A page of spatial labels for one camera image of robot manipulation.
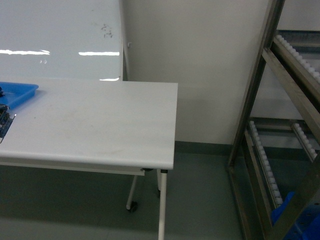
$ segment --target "table top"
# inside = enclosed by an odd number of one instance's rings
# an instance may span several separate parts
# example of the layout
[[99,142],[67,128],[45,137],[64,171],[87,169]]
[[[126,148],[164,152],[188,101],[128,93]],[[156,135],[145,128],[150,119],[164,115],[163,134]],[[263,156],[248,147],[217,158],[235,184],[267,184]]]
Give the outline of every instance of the table top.
[[17,116],[0,157],[170,170],[176,83],[6,78],[39,85]]

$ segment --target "whiteboard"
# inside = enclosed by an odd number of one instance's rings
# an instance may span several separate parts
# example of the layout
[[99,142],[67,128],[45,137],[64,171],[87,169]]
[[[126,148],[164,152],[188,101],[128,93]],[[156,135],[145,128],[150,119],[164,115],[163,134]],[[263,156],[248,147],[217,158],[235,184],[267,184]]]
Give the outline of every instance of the whiteboard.
[[0,76],[122,75],[118,0],[2,0],[0,23]]

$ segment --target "gray floor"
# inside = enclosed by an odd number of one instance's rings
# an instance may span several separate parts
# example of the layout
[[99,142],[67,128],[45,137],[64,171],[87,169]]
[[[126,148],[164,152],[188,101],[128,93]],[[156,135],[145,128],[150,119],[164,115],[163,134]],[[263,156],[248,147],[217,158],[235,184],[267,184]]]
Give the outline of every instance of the gray floor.
[[[167,179],[166,240],[241,240],[227,157],[176,153]],[[155,171],[132,176],[0,166],[0,240],[155,240]]]

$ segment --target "table leg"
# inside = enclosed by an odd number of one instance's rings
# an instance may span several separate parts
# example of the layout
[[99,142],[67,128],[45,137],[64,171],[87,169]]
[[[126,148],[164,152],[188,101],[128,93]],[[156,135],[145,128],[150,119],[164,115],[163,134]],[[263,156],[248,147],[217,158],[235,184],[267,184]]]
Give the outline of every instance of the table leg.
[[168,173],[168,170],[161,170],[161,189],[160,189],[161,192],[160,192],[160,214],[159,214],[158,240],[165,239],[167,173]]
[[135,188],[136,188],[137,178],[138,178],[137,175],[135,175],[133,178],[128,201],[126,202],[126,209],[130,212],[134,212],[137,208],[137,203],[132,201],[133,196],[134,196],[134,192],[135,192]]
[[158,190],[161,191],[161,170],[156,170],[156,176],[158,178]]

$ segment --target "rack shelf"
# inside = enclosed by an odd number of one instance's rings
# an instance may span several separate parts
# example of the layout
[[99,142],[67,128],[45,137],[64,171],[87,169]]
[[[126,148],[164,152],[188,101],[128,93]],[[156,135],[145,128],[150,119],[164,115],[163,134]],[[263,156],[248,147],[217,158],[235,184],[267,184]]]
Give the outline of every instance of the rack shelf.
[[[250,75],[238,129],[228,160],[228,171],[245,239],[257,239],[249,225],[241,183],[235,167],[242,150],[255,210],[263,240],[298,240],[320,214],[320,154],[310,144],[309,135],[320,143],[320,73],[305,55],[320,53],[320,31],[277,30],[285,1],[273,0],[265,20],[260,48]],[[278,78],[303,120],[251,118],[250,114],[265,66]],[[309,171],[294,190],[280,218],[271,213],[283,204],[272,167],[258,130],[292,133],[305,151]]]

